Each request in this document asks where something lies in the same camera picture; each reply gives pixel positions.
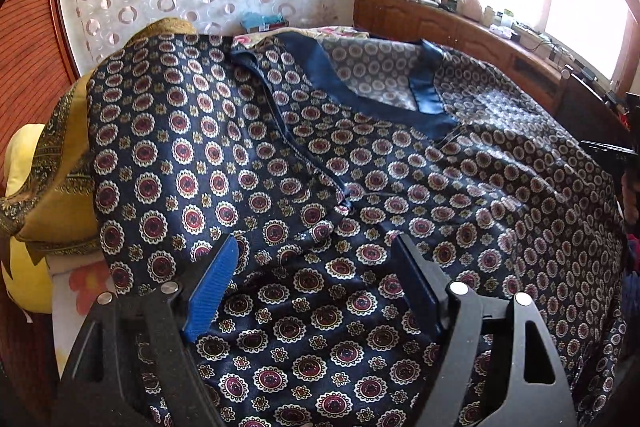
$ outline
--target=black bracket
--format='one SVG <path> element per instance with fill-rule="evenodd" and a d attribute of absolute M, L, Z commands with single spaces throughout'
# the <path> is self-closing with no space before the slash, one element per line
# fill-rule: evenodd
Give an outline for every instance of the black bracket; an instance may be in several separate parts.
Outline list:
<path fill-rule="evenodd" d="M 440 370 L 427 386 L 431 390 L 418 397 L 408 426 L 457 423 L 478 341 L 487 333 L 494 340 L 481 402 L 484 420 L 478 425 L 506 427 L 517 418 L 519 427 L 576 426 L 558 352 L 529 295 L 488 298 L 462 282 L 449 282 L 404 234 L 395 238 L 391 251 L 420 329 L 444 350 Z M 148 295 L 101 295 L 71 351 L 53 427 L 155 425 L 136 370 L 134 338 L 141 330 L 150 338 L 158 385 L 174 425 L 223 427 L 185 344 L 209 327 L 237 257 L 235 239 L 225 236 L 205 259 Z M 222 276 L 213 277 L 214 272 Z M 215 298 L 201 300 L 198 293 Z"/>
<path fill-rule="evenodd" d="M 152 427 L 135 336 L 148 334 L 156 373 L 177 426 L 223 427 L 186 341 L 204 333 L 238 262 L 225 235 L 174 281 L 145 296 L 98 296 L 65 366 L 52 427 Z"/>
<path fill-rule="evenodd" d="M 401 234 L 391 245 L 398 276 L 422 331 L 444 349 L 428 396 L 418 397 L 412 427 L 449 427 L 458 421 L 481 335 L 494 337 L 482 397 L 481 427 L 577 425 L 558 352 L 540 312 L 526 293 L 510 301 L 479 296 L 448 282 Z"/>

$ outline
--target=wooden cabinet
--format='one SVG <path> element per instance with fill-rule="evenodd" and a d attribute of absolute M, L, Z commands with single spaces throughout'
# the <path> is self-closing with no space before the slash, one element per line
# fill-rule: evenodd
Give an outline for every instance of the wooden cabinet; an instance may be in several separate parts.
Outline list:
<path fill-rule="evenodd" d="M 416 13 L 418 16 L 416 28 L 418 38 L 455 48 L 458 31 L 455 17 L 445 12 L 438 13 L 438 10 L 425 9 L 424 6 L 418 8 L 421 8 Z"/>
<path fill-rule="evenodd" d="M 382 9 L 381 35 L 393 41 L 415 41 L 415 15 L 407 6 L 384 6 Z"/>
<path fill-rule="evenodd" d="M 353 23 L 377 37 L 456 48 L 496 66 L 546 110 L 554 107 L 559 71 L 469 19 L 407 0 L 356 0 Z"/>
<path fill-rule="evenodd" d="M 353 6 L 354 24 L 366 28 L 372 34 L 380 35 L 384 26 L 383 3 L 384 0 L 355 0 Z"/>
<path fill-rule="evenodd" d="M 456 44 L 458 45 L 453 47 L 473 58 L 493 64 L 500 70 L 506 68 L 511 58 L 510 49 L 499 39 L 487 35 L 487 30 L 472 25 L 460 25 Z"/>

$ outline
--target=yellow pillow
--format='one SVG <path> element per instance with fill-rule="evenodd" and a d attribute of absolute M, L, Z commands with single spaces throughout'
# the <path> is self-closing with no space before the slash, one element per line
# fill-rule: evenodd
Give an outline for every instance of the yellow pillow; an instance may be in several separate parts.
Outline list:
<path fill-rule="evenodd" d="M 31 161 L 44 125 L 30 123 L 18 129 L 4 154 L 6 195 L 15 194 L 31 171 Z M 34 313 L 51 312 L 51 279 L 47 263 L 42 259 L 33 266 L 24 243 L 10 240 L 12 277 L 2 266 L 2 278 L 7 292 L 21 308 Z"/>

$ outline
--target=cabinet door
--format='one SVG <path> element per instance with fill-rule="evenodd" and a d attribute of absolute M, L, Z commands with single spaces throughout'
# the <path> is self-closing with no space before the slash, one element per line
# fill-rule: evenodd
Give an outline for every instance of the cabinet door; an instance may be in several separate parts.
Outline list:
<path fill-rule="evenodd" d="M 414 6 L 407 1 L 383 7 L 383 22 L 379 35 L 392 41 L 415 41 L 417 33 L 414 12 Z"/>
<path fill-rule="evenodd" d="M 457 38 L 459 42 L 456 47 L 467 55 L 484 60 L 501 70 L 509 64 L 510 49 L 498 40 L 499 37 L 494 37 L 470 23 L 464 23 L 460 26 Z"/>
<path fill-rule="evenodd" d="M 353 5 L 353 25 L 371 31 L 375 15 L 374 0 L 355 0 Z"/>
<path fill-rule="evenodd" d="M 355 0 L 353 25 L 373 35 L 382 35 L 386 0 Z"/>
<path fill-rule="evenodd" d="M 420 8 L 416 13 L 416 36 L 443 46 L 453 46 L 457 27 L 454 17 L 439 13 L 436 9 Z"/>

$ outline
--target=gold patterned fabric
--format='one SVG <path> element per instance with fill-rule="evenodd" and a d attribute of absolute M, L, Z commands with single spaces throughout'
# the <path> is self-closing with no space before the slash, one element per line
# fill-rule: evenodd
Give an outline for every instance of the gold patterned fabric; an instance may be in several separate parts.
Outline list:
<path fill-rule="evenodd" d="M 43 123 L 28 123 L 11 137 L 4 153 L 6 194 L 19 190 L 31 172 L 31 161 L 38 144 Z M 24 243 L 15 237 L 10 241 L 12 276 L 2 268 L 2 279 L 12 300 L 25 311 L 51 313 L 51 279 L 46 261 L 36 266 L 31 262 Z"/>
<path fill-rule="evenodd" d="M 0 198 L 0 256 L 8 271 L 12 236 L 26 243 L 34 264 L 46 253 L 84 253 L 98 246 L 87 156 L 88 79 L 80 78 L 56 105 L 22 187 Z"/>

